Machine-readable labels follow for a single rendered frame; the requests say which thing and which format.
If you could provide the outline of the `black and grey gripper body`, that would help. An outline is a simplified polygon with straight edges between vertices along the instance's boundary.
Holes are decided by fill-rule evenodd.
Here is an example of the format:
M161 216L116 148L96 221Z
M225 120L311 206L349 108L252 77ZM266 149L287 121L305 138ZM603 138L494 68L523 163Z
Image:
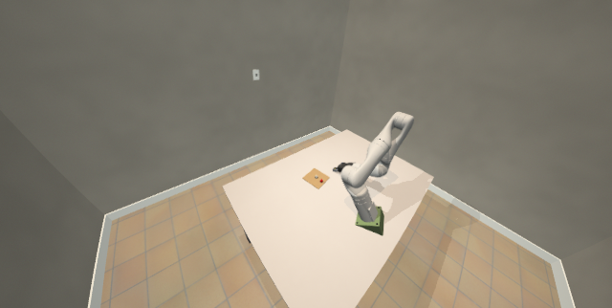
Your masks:
M348 165L355 166L355 167L359 168L361 164L359 164L359 163L340 163L338 165L338 172L341 172Z

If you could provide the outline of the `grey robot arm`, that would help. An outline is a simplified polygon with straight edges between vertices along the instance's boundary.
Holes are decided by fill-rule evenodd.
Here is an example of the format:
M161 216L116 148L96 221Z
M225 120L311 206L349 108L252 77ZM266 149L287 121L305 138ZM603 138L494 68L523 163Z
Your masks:
M371 200L364 183L369 176L379 178L387 173L390 163L411 129L413 122L413 116L396 112L382 132L369 144L364 163L359 168L348 165L341 171L341 180L351 195L363 222L374 222L378 215L375 203ZM402 132L391 142L391 130L393 128L398 128Z

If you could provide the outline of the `tan flat mat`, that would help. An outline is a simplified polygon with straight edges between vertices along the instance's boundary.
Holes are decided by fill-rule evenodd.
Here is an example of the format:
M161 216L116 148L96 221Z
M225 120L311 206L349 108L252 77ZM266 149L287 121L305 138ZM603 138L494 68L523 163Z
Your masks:
M315 178L315 176L317 176L317 178ZM329 176L314 168L302 179L319 189L329 178ZM321 179L323 180L322 183L320 182Z

